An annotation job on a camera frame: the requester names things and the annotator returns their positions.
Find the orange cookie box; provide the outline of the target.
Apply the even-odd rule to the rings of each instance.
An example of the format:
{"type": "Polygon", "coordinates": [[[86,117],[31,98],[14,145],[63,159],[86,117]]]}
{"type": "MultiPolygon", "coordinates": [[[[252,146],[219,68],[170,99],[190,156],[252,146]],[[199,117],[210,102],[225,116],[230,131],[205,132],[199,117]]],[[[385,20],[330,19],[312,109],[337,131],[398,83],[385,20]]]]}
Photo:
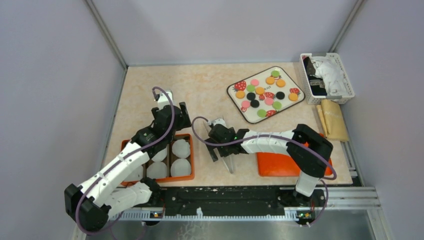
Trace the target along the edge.
{"type": "Polygon", "coordinates": [[[195,177],[192,136],[178,134],[158,157],[136,168],[120,185],[130,187],[148,177],[158,183],[180,182],[195,177]]]}

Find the pink cookie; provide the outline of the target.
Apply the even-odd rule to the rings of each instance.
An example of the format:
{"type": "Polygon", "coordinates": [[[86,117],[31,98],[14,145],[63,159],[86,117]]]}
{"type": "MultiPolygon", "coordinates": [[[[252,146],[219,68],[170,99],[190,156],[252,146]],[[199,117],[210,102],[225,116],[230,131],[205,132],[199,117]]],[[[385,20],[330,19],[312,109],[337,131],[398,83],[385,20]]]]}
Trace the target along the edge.
{"type": "Polygon", "coordinates": [[[240,109],[241,109],[242,112],[245,112],[250,106],[251,106],[251,102],[248,101],[248,100],[244,100],[241,103],[241,108],[240,109]]]}

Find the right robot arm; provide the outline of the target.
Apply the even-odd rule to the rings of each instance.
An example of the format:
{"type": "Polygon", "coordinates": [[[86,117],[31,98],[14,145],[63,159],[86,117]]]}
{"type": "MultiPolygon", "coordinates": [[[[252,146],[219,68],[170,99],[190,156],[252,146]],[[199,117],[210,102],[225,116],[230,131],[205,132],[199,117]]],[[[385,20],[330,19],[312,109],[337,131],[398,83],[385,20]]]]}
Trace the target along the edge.
{"type": "Polygon", "coordinates": [[[218,123],[209,131],[205,144],[212,156],[217,149],[222,158],[257,153],[289,156],[300,169],[293,192],[293,200],[299,206],[307,206],[313,200],[313,191],[324,178],[334,149],[332,143],[306,124],[283,132],[257,132],[218,123]]]}

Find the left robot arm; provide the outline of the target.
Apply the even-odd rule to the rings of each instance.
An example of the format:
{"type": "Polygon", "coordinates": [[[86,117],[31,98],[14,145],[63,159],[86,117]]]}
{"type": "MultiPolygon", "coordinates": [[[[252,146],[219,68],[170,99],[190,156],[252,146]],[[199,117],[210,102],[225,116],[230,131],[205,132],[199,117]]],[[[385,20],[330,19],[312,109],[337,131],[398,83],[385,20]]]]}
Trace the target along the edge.
{"type": "Polygon", "coordinates": [[[152,178],[142,177],[134,185],[121,186],[139,167],[164,154],[177,131],[192,125],[185,102],[151,111],[152,123],[138,130],[108,165],[80,185],[72,183],[64,190],[65,211],[84,233],[106,230],[110,218],[132,207],[163,203],[161,187],[152,178]]]}

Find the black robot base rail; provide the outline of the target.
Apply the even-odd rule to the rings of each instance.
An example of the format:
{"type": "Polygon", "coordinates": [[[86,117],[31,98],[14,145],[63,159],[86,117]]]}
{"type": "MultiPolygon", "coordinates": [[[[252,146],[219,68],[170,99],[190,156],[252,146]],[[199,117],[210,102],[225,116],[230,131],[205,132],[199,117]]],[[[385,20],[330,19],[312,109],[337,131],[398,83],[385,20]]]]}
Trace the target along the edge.
{"type": "Polygon", "coordinates": [[[315,189],[310,197],[284,186],[165,187],[153,194],[142,209],[159,208],[167,217],[267,217],[284,216],[288,209],[311,212],[325,204],[325,193],[315,189]]]}

